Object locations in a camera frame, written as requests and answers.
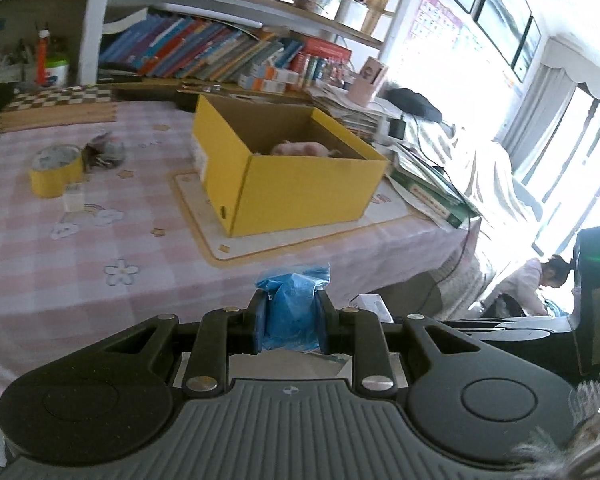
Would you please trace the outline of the blue glove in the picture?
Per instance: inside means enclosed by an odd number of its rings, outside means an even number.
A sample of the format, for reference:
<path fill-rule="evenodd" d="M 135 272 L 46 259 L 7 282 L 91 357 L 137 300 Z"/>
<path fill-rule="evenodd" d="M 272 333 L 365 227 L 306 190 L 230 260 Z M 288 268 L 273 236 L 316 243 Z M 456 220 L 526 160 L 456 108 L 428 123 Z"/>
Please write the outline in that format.
<path fill-rule="evenodd" d="M 318 348 L 321 308 L 317 293 L 330 283 L 329 264 L 268 270 L 256 281 L 266 295 L 264 350 L 312 351 Z"/>

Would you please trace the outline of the pink plush pig toy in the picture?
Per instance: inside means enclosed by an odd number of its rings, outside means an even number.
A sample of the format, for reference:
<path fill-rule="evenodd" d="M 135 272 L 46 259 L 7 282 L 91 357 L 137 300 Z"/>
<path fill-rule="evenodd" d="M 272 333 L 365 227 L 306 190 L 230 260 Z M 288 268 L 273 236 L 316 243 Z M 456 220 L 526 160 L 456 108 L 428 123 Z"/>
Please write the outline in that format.
<path fill-rule="evenodd" d="M 330 150 L 318 142 L 290 142 L 284 141 L 276 144 L 271 150 L 274 156 L 312 156 L 312 157 L 334 157 L 340 151 L 334 148 Z"/>

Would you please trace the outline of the white power adapter plug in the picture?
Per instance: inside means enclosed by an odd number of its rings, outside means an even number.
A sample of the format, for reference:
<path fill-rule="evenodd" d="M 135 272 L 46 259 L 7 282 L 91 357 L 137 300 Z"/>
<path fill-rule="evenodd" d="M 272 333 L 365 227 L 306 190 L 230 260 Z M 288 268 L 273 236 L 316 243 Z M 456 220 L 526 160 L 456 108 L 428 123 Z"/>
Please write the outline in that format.
<path fill-rule="evenodd" d="M 84 184 L 82 182 L 65 185 L 62 196 L 65 212 L 80 212 L 85 207 Z"/>

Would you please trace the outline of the yellow tape roll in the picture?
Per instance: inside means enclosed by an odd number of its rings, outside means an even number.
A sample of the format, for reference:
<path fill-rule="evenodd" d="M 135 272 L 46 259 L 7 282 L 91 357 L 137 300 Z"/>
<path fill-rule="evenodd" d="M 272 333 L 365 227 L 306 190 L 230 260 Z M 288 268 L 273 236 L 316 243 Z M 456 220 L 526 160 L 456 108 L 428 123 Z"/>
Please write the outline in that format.
<path fill-rule="evenodd" d="M 82 148 L 52 144 L 35 153 L 29 168 L 32 193 L 38 198 L 56 198 L 65 187 L 83 181 Z"/>

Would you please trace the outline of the black binder clip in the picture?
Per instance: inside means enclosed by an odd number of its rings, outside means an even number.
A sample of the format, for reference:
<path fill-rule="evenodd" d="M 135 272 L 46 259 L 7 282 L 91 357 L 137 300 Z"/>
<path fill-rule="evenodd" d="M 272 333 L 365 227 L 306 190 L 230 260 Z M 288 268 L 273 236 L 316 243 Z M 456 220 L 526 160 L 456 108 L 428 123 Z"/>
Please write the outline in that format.
<path fill-rule="evenodd" d="M 100 145 L 87 143 L 82 150 L 82 162 L 85 172 L 91 172 L 95 169 L 107 168 L 102 159 L 104 152 L 100 149 Z"/>

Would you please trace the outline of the small child in pink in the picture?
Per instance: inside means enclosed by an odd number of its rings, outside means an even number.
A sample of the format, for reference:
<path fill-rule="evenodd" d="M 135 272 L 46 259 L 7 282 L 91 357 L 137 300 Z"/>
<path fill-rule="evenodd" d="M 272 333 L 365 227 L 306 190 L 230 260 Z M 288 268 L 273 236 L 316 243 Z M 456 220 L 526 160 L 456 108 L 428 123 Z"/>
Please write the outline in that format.
<path fill-rule="evenodd" d="M 544 288 L 559 288 L 574 270 L 572 260 L 554 255 L 548 260 L 528 260 L 503 278 L 486 299 L 481 301 L 482 318 L 524 318 L 549 316 L 546 301 L 539 295 Z"/>

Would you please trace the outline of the green thick dictionary book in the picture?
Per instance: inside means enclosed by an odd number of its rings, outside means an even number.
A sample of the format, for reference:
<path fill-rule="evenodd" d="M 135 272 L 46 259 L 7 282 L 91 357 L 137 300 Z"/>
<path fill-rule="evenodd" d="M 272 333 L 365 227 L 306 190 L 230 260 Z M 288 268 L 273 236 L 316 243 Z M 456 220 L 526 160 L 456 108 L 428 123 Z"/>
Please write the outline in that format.
<path fill-rule="evenodd" d="M 444 221 L 458 229 L 465 222 L 479 218 L 478 211 L 454 188 L 445 185 L 440 188 L 396 165 L 388 167 L 386 176 L 398 187 L 399 192 L 404 191 L 407 197 L 413 197 L 416 207 L 434 221 Z"/>

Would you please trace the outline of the yellow cardboard box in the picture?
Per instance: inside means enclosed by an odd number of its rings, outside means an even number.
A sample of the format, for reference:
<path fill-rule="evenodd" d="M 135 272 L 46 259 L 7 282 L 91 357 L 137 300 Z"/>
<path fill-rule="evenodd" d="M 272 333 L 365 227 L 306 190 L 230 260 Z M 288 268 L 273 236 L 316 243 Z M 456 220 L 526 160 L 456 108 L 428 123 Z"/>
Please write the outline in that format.
<path fill-rule="evenodd" d="M 199 174 L 225 233 L 241 237 L 362 217 L 388 160 L 315 107 L 201 96 L 193 141 Z M 318 142 L 334 157 L 274 156 Z"/>

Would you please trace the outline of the pink checkered tablecloth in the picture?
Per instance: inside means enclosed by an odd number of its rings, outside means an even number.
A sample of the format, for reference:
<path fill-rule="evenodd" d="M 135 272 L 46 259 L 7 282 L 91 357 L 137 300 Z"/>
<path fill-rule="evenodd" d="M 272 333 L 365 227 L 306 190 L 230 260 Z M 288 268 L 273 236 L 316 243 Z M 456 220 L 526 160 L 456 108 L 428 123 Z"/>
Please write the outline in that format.
<path fill-rule="evenodd" d="M 475 230 L 445 231 L 419 214 L 219 261 L 181 213 L 171 176 L 190 166 L 194 118 L 163 102 L 127 102 L 109 125 L 125 163 L 85 183 L 85 208 L 32 194 L 41 148 L 102 132 L 74 125 L 0 136 L 0 395 L 17 377 L 160 313 L 196 321 L 241 307 L 268 270 L 326 264 L 335 304 L 474 252 Z"/>

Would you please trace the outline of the pink phone holder box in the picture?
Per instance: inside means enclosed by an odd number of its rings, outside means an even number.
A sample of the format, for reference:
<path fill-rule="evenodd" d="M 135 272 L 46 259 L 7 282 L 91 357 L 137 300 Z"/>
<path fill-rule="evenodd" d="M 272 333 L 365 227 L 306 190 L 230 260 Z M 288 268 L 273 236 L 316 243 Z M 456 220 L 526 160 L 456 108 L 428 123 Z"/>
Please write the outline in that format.
<path fill-rule="evenodd" d="M 368 58 L 351 84 L 347 98 L 358 106 L 366 107 L 377 96 L 387 73 L 387 65 L 377 58 Z"/>

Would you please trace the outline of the orange white small box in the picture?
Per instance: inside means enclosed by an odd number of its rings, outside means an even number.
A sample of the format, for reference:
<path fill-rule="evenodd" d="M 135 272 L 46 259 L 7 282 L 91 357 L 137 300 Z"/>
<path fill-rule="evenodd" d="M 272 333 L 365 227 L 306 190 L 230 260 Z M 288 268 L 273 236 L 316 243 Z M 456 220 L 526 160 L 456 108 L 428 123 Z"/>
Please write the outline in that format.
<path fill-rule="evenodd" d="M 285 70 L 284 68 L 276 68 L 268 66 L 263 73 L 262 78 L 282 84 L 296 84 L 299 81 L 300 75 L 293 70 Z"/>

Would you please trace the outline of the wooden chess board box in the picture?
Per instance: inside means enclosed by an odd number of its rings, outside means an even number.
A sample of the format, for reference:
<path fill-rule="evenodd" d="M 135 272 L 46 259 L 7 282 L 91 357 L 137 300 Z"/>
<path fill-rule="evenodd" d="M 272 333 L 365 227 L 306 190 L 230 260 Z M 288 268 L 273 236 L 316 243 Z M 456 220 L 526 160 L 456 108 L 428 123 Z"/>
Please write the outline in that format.
<path fill-rule="evenodd" d="M 109 89 L 49 88 L 21 92 L 0 111 L 0 133 L 27 129 L 114 122 L 117 103 Z"/>

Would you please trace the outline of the white wooden bookshelf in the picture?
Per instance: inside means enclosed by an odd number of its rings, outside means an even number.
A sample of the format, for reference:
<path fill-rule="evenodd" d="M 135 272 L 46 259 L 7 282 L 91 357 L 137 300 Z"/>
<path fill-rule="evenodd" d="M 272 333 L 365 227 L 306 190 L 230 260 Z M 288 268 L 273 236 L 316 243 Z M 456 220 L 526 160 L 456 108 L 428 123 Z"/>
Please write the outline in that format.
<path fill-rule="evenodd" d="M 102 36 L 125 18 L 143 11 L 236 24 L 245 28 L 286 30 L 335 41 L 347 39 L 388 58 L 406 11 L 399 0 L 390 14 L 385 35 L 378 39 L 306 8 L 277 0 L 0 0 L 0 50 L 19 41 L 34 44 L 38 30 L 47 26 L 68 40 L 73 84 L 94 84 Z"/>

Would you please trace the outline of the green lid white jar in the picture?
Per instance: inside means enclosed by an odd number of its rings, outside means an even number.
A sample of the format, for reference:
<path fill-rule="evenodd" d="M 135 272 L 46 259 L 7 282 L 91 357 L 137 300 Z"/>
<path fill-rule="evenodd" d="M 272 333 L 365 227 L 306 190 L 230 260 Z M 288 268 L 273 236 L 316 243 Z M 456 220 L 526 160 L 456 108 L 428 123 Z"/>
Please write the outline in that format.
<path fill-rule="evenodd" d="M 48 88 L 65 88 L 69 77 L 69 60 L 63 56 L 48 58 L 45 62 L 45 82 Z"/>

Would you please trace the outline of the red white ornament stick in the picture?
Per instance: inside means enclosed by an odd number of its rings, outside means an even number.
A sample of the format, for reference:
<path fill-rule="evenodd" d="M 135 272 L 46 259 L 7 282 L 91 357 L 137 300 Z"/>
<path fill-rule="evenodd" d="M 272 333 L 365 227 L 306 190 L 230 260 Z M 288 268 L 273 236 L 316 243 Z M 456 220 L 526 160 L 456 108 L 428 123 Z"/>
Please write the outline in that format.
<path fill-rule="evenodd" d="M 38 45 L 36 46 L 36 76 L 35 82 L 39 87 L 46 85 L 46 55 L 50 31 L 46 28 L 38 31 Z"/>

